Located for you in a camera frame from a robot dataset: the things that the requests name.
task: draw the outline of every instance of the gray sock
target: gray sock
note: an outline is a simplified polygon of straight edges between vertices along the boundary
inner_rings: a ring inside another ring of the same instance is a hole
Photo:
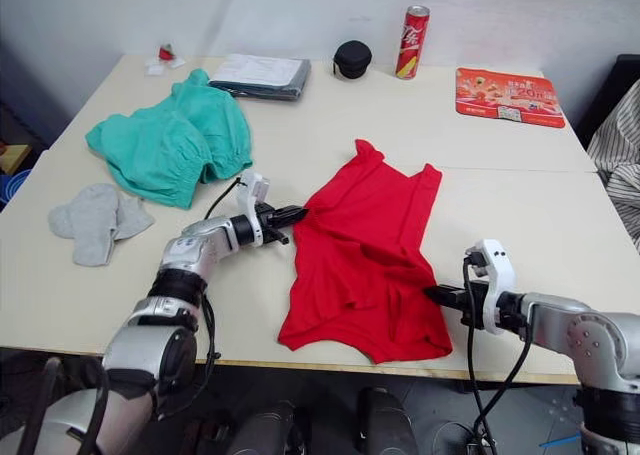
[[[107,265],[114,240],[132,237],[154,222],[140,199],[125,198],[109,184],[84,188],[51,210],[48,220],[54,234],[74,239],[73,261],[86,266]]]

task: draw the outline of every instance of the white table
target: white table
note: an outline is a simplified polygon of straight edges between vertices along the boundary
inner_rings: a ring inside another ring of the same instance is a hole
[[[203,62],[209,71],[217,63]],[[48,230],[46,215],[53,206],[88,184],[112,182],[104,162],[88,151],[84,134],[111,113],[128,114],[160,101],[190,68],[147,78],[142,57],[124,57],[0,214],[0,345],[102,353],[149,290],[166,242],[202,217],[227,186],[200,186],[189,211],[145,203],[155,225],[118,242],[107,267],[74,265],[72,242]],[[334,80],[325,68],[314,64],[298,104],[241,102],[252,127],[255,168],[271,179],[273,205],[304,203],[354,155],[353,139],[360,136],[407,174],[426,161],[442,169],[423,242],[440,283],[459,285],[464,249],[480,238],[497,238],[510,251],[518,290],[570,296],[600,310],[640,312],[640,257],[569,128],[458,115],[453,68],[421,67],[413,82],[374,69],[356,83]],[[423,113],[414,112],[422,104],[418,97],[431,100]],[[219,210],[235,214],[233,198]],[[294,254],[293,245],[272,244],[220,263],[209,287],[221,363],[467,376],[466,329],[458,323],[460,315],[448,309],[454,353],[438,360],[373,366],[357,350],[335,342],[296,352],[279,345]],[[204,330],[198,344],[203,358]],[[476,347],[479,378],[493,380],[504,378],[521,343],[510,334],[480,334]],[[573,382],[575,376],[568,360],[534,348],[519,380]]]

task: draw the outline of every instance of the table edge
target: table edge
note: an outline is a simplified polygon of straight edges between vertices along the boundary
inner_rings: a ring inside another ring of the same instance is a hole
[[[97,352],[74,352],[67,350],[48,350],[44,348],[25,348],[3,346],[12,350],[27,350],[35,352],[47,352],[63,355],[80,355],[90,357],[100,357],[103,354]],[[205,359],[199,358],[196,363],[204,364]],[[329,372],[352,372],[352,373],[378,373],[383,375],[404,375],[410,377],[443,378],[450,380],[469,380],[469,372],[466,370],[448,370],[439,368],[413,368],[413,367],[389,367],[384,365],[341,365],[335,363],[309,363],[309,362],[265,362],[259,360],[224,360],[216,361],[218,365],[234,367],[256,367],[256,368],[283,368],[295,370],[324,370]],[[502,382],[507,373],[503,372],[476,372],[476,379],[483,382]],[[578,385],[580,382],[575,374],[561,373],[529,373],[520,372],[515,380],[516,383],[541,383],[557,385]]]

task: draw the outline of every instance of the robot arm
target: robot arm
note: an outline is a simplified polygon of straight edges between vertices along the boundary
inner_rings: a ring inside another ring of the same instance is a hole
[[[136,304],[109,343],[102,361],[109,396],[93,453],[125,453],[144,425],[163,412],[167,399],[190,384],[198,312],[218,261],[244,245],[260,246],[276,240],[288,243],[279,228],[306,214],[301,207],[276,210],[264,203],[269,181],[253,171],[243,172],[239,185],[242,213],[196,222],[171,240],[147,297]],[[94,389],[82,390],[51,405],[43,419],[36,453],[77,453],[95,399]],[[0,441],[0,453],[18,453],[23,433],[21,429]]]
[[[582,388],[582,444],[589,454],[640,453],[640,316],[600,313],[576,300],[539,293],[517,294],[504,248],[482,240],[467,250],[477,276],[466,290],[439,285],[427,289],[436,303],[461,310],[471,324],[469,297],[482,313],[475,327],[499,334],[509,330],[532,343],[569,356]]]

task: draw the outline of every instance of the yellow object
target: yellow object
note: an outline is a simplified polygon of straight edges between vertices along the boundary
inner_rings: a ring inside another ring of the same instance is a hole
[[[416,62],[418,61],[418,57],[413,57],[411,60],[407,62],[407,64],[402,67],[400,70],[396,72],[396,76],[398,78],[406,78],[409,75],[409,72],[413,70],[413,67],[416,66]]]
[[[29,145],[7,145],[7,150],[0,155],[0,168],[7,175],[13,175],[30,151]]]

